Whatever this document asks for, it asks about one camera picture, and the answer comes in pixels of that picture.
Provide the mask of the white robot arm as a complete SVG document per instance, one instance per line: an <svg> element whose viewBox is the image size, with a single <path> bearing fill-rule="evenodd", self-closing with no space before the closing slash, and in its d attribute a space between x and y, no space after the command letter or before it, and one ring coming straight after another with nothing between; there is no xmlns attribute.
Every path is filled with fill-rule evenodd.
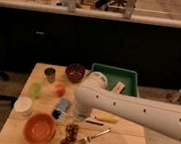
<svg viewBox="0 0 181 144"><path fill-rule="evenodd" d="M86 119L99 109L181 142L181 105L114 93L106 89L107 84L107 77L98 71L79 83L74 115Z"/></svg>

